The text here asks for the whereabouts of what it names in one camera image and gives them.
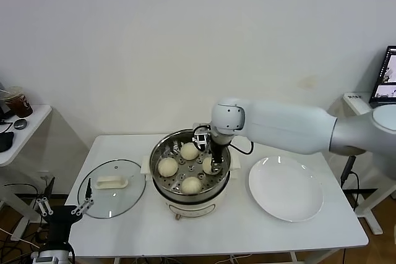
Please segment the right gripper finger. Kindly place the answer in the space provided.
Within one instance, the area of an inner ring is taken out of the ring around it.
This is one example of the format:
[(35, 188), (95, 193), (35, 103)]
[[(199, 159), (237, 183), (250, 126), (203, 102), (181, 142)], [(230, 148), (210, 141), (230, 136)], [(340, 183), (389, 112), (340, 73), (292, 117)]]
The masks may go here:
[(215, 160), (214, 158), (211, 159), (210, 163), (210, 172), (213, 175), (216, 175), (222, 171), (223, 160)]

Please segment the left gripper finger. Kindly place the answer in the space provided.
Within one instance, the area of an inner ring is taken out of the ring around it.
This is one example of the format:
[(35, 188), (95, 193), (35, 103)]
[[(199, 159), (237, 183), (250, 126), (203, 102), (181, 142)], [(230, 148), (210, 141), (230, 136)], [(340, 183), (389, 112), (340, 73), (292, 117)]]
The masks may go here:
[(93, 206), (94, 201), (92, 198), (91, 178), (88, 178), (87, 188), (85, 191), (85, 198), (82, 203), (78, 204), (72, 211), (71, 215), (83, 216)]
[(55, 177), (52, 177), (48, 185), (45, 187), (44, 192), (36, 199), (36, 203), (41, 211), (42, 216), (51, 216), (54, 213), (49, 202), (49, 198), (53, 191), (54, 182)]

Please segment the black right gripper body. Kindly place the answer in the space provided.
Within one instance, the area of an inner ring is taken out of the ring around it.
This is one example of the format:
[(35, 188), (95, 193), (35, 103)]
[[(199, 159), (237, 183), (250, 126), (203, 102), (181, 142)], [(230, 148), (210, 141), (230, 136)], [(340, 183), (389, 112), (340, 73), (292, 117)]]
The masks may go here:
[(213, 161), (223, 161), (223, 150), (231, 143), (229, 135), (210, 135), (210, 151)]

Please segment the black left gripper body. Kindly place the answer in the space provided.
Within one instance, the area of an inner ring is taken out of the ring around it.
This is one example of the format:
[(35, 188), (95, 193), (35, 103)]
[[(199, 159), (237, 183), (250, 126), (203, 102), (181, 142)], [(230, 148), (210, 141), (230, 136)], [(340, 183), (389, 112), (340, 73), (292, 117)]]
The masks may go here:
[(71, 227), (81, 220), (82, 215), (77, 215), (77, 206), (59, 205), (52, 208), (53, 213), (46, 217), (49, 224), (47, 243), (69, 242)]

